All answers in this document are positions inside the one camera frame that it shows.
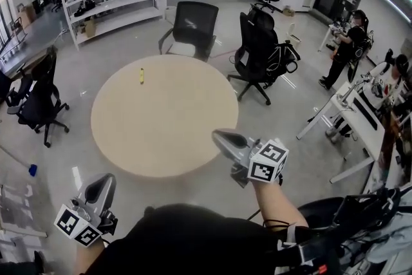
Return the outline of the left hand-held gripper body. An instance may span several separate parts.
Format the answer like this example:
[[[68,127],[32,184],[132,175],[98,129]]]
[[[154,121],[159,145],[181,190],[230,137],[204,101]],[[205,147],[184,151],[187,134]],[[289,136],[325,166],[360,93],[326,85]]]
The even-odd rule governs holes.
[[[65,237],[83,247],[91,246],[105,234],[113,235],[118,219],[111,212],[117,180],[111,173],[84,182],[68,205],[62,205],[54,226]]]

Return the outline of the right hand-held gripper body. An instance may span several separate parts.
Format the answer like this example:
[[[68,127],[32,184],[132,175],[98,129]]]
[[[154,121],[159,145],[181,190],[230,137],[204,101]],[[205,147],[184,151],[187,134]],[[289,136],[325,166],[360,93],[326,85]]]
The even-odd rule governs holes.
[[[233,161],[230,176],[241,187],[250,181],[283,183],[288,149],[278,138],[253,139],[234,129],[215,129],[212,140],[222,155]]]

